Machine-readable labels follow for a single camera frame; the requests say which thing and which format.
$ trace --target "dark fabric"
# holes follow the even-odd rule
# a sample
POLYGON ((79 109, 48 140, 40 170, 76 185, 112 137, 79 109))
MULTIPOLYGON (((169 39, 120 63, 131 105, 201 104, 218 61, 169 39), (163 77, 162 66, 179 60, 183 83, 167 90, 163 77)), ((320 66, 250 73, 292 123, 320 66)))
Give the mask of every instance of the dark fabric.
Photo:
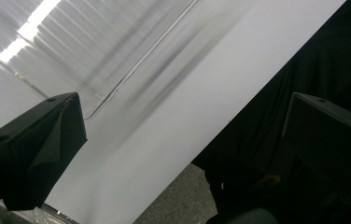
MULTIPOLYGON (((324 98, 351 111, 351 0, 316 32, 193 161, 206 171, 221 216, 240 213, 248 206, 262 202, 262 198, 274 195, 292 198, 306 194, 302 189, 281 194, 278 191, 284 190, 282 187, 257 189, 254 186, 263 175, 277 174, 276 168, 281 165, 301 165, 299 161, 284 159, 283 155, 289 153, 287 146, 281 142, 293 92, 324 98)), ((334 199, 326 189, 314 184, 313 187, 316 191, 298 201, 300 206, 306 206, 294 211, 296 219, 306 217, 309 206, 316 210, 311 211, 310 215, 314 216, 305 223, 317 223, 320 218, 327 223, 338 223, 343 217, 351 217, 351 208, 334 199), (315 197, 322 200, 309 201, 315 197)))
POLYGON ((194 160, 221 180, 267 172, 293 92, 351 111, 351 1, 346 2, 194 160))
POLYGON ((239 214, 235 217, 230 217, 228 219, 219 219, 213 218, 210 219, 207 224, 215 224, 215 223, 226 223, 226 224, 278 224, 277 220, 265 209, 256 208, 250 211, 247 211, 243 214, 239 214))

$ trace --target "white surface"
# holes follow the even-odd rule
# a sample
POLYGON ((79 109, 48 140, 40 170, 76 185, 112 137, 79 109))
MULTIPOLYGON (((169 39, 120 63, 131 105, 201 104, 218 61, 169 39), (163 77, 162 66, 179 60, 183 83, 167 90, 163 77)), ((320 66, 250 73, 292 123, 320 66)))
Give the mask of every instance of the white surface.
MULTIPOLYGON (((342 2, 201 1, 86 122, 48 204, 81 224, 133 223, 342 2)), ((39 102, 4 78, 0 117, 39 102)))

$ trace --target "black machine part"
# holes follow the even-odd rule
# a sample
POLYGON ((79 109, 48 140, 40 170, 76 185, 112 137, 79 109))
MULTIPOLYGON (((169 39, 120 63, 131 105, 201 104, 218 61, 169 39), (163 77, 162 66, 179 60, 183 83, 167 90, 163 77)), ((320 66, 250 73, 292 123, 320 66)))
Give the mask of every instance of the black machine part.
POLYGON ((294 93, 284 141, 346 203, 351 203, 351 112, 321 98, 294 93))
POLYGON ((87 141, 76 92, 36 105, 0 129, 0 199, 31 210, 47 199, 87 141))

